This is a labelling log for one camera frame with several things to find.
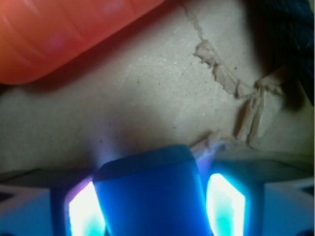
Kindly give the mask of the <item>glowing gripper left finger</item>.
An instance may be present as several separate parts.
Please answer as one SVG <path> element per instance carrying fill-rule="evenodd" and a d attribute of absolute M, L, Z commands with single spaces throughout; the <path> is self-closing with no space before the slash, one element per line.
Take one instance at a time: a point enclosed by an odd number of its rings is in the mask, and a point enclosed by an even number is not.
<path fill-rule="evenodd" d="M 107 236 L 106 222 L 91 178 L 51 190 L 55 236 Z"/>

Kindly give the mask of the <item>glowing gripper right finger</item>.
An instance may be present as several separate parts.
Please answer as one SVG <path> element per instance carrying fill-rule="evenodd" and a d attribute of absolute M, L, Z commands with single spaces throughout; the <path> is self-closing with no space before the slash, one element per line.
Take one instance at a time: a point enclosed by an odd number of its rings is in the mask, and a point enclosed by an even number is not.
<path fill-rule="evenodd" d="M 214 169 L 205 174 L 204 190 L 212 235 L 262 235 L 263 182 L 249 174 Z"/>

